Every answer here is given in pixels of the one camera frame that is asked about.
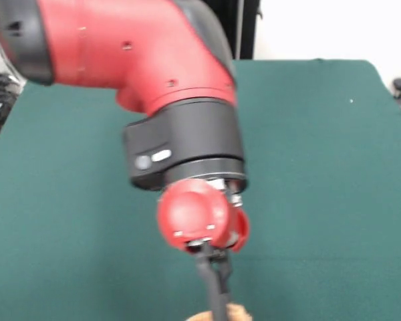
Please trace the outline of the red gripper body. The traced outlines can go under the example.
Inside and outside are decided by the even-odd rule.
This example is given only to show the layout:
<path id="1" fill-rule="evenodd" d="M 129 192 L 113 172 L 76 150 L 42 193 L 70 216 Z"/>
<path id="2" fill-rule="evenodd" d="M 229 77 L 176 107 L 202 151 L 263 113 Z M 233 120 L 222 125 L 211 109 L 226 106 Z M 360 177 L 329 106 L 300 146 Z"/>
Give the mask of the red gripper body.
<path id="1" fill-rule="evenodd" d="M 204 242 L 239 251 L 250 233 L 242 207 L 202 179 L 183 179 L 169 185 L 158 201 L 157 222 L 167 244 L 187 252 Z"/>

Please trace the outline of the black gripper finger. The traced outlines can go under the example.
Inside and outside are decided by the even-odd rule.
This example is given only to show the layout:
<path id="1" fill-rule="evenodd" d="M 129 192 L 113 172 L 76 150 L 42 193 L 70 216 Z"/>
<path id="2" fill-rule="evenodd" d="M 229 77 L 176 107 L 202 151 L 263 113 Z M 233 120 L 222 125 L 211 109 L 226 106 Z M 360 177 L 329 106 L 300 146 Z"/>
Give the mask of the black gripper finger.
<path id="1" fill-rule="evenodd" d="M 227 320 L 227 294 L 220 292 L 219 258 L 226 250 L 213 247 L 204 242 L 196 254 L 196 267 L 207 287 L 207 298 L 213 320 Z"/>
<path id="2" fill-rule="evenodd" d="M 219 284 L 222 294 L 230 294 L 228 280 L 233 272 L 229 254 L 224 253 L 219 258 Z"/>

